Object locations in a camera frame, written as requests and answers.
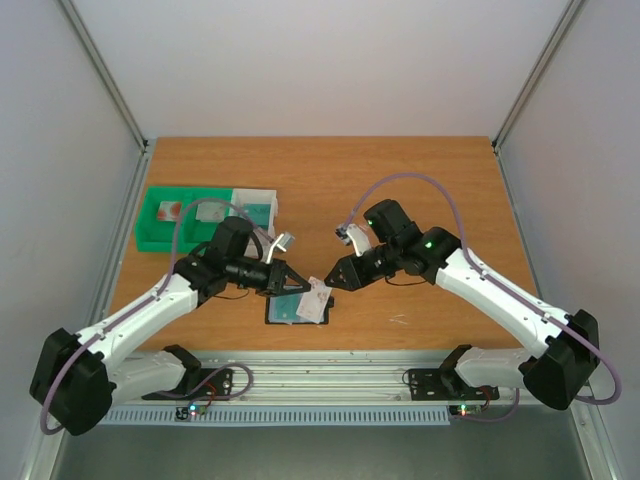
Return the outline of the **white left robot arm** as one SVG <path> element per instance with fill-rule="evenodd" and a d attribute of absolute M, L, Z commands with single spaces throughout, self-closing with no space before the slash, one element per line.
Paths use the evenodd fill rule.
<path fill-rule="evenodd" d="M 212 238 L 175 261 L 148 292 L 106 319 L 76 333 L 60 328 L 44 341 L 29 388 L 41 405 L 40 428 L 78 436 L 95 427 L 111 407 L 147 395 L 182 399 L 203 388 L 200 361 L 170 345 L 147 359 L 131 359 L 146 340 L 197 310 L 230 284 L 265 298 L 302 294 L 311 285 L 284 260 L 259 251 L 253 225 L 225 218 Z"/>

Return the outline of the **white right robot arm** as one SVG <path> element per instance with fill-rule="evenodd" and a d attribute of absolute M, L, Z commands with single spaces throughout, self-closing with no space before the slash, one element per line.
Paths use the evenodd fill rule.
<path fill-rule="evenodd" d="M 338 227 L 337 236 L 354 251 L 336 262 L 327 286 L 353 292 L 403 271 L 463 299 L 519 343 L 516 349 L 456 347 L 439 367 L 449 398 L 462 399 L 473 388 L 525 389 L 545 406 L 565 410 L 578 397 L 599 364 L 593 351 L 598 323 L 591 314 L 569 314 L 529 294 L 446 229 L 420 230 L 395 200 L 377 203 L 364 218 L 378 245 L 355 224 Z"/>

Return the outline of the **white red patterned card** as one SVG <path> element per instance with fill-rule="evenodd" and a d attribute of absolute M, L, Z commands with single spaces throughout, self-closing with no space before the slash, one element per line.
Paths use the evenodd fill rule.
<path fill-rule="evenodd" d="M 332 289 L 322 280 L 311 276 L 308 280 L 310 290 L 302 294 L 296 315 L 303 320 L 319 324 L 324 319 L 325 308 L 331 297 Z"/>

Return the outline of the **black leather card holder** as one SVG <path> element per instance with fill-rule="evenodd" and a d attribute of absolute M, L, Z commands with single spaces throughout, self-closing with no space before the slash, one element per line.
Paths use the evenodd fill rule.
<path fill-rule="evenodd" d="M 329 323 L 330 310 L 334 307 L 334 297 L 330 296 L 323 316 L 319 321 L 312 321 L 297 314 L 302 295 L 269 297 L 266 299 L 266 325 L 326 325 Z"/>

